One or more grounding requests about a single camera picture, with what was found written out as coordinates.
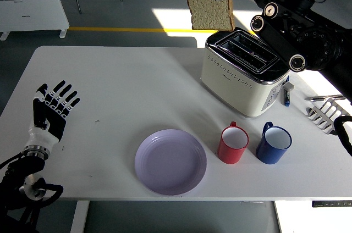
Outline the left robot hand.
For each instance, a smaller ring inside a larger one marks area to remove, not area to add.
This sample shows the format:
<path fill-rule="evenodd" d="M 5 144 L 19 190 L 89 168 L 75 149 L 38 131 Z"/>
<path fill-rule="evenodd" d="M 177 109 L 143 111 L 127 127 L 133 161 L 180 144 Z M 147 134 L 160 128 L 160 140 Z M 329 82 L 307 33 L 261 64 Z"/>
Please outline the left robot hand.
<path fill-rule="evenodd" d="M 67 117 L 80 102 L 77 94 L 64 80 L 51 90 L 47 84 L 37 89 L 32 101 L 33 117 L 26 147 L 40 146 L 49 151 L 62 139 Z"/>

